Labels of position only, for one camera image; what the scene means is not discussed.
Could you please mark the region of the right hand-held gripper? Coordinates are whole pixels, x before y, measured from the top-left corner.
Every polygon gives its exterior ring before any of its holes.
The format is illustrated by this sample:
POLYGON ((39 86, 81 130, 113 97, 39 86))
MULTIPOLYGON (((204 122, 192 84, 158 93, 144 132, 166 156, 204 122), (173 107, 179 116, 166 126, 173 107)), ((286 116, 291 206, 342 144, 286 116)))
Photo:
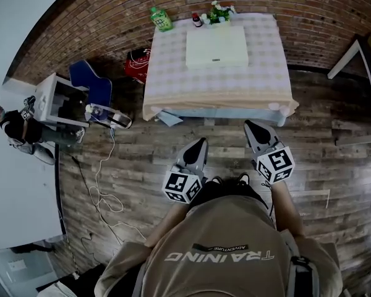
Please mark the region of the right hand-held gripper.
POLYGON ((269 183, 274 184, 289 178, 295 168, 290 148, 278 139, 276 131, 264 123, 245 120, 244 132, 249 147, 254 153, 255 169, 269 183), (271 145, 263 153, 261 145, 271 145))

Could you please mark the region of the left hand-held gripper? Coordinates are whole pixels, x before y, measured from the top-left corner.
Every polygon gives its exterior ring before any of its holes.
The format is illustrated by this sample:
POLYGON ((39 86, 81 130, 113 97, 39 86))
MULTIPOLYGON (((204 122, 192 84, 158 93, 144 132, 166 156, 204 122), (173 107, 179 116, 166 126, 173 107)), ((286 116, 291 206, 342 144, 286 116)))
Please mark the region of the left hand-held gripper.
POLYGON ((202 189, 206 178, 208 141, 204 137, 180 150, 176 163, 165 174, 162 191, 175 202, 190 204, 202 189))

